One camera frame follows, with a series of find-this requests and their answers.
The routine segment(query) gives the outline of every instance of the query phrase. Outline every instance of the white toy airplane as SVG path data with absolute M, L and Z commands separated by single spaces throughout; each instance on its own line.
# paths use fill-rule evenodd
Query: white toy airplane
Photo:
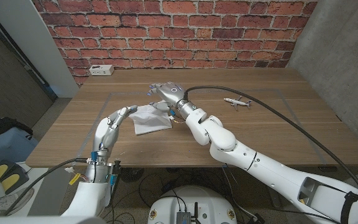
M 249 109 L 249 104 L 251 103 L 251 100 L 247 101 L 247 102 L 242 102 L 240 101 L 242 96 L 240 96 L 238 99 L 230 99 L 230 98 L 223 98 L 224 101 L 227 101 L 229 103 L 231 103 L 232 106 L 234 106 L 234 109 L 236 109 L 236 111 L 238 111 L 237 109 L 237 105 L 241 105 L 241 106 L 247 106 Z

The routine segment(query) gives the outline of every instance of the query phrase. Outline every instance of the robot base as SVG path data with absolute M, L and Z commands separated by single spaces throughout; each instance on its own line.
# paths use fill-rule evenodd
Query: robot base
M 187 220 L 190 219 L 189 216 L 195 215 L 196 202 L 198 203 L 197 219 L 201 224 L 237 223 L 236 214 L 234 213 L 232 205 L 215 191 L 196 185 L 177 187 L 174 191 L 178 197 L 185 201 L 187 213 L 184 212 L 185 206 L 183 202 L 178 198 L 182 211 L 179 213 L 178 200 L 175 197 L 175 193 L 170 190 L 163 194 L 161 198 L 152 205 L 148 217 L 148 224 L 190 224 Z

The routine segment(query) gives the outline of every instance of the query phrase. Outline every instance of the white napkin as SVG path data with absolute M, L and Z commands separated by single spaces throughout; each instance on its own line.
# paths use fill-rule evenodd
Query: white napkin
M 137 111 L 129 117 L 134 120 L 135 134 L 172 128 L 168 113 L 163 113 L 150 105 L 138 106 Z

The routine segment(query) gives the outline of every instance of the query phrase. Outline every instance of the electrical outlet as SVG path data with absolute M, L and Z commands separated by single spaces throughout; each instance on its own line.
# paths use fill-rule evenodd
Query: electrical outlet
M 92 65 L 89 71 L 92 75 L 111 75 L 114 67 L 112 65 Z

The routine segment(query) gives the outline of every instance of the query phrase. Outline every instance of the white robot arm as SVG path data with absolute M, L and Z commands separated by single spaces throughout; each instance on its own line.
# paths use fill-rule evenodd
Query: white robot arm
M 289 168 L 239 142 L 215 116 L 183 100 L 183 89 L 174 83 L 153 84 L 159 94 L 179 110 L 195 140 L 211 143 L 210 154 L 218 161 L 237 166 L 283 195 L 302 212 L 321 215 L 338 223 L 358 223 L 358 189 L 336 179 Z M 152 103 L 156 108 L 161 106 Z M 307 215 L 315 223 L 332 223 Z

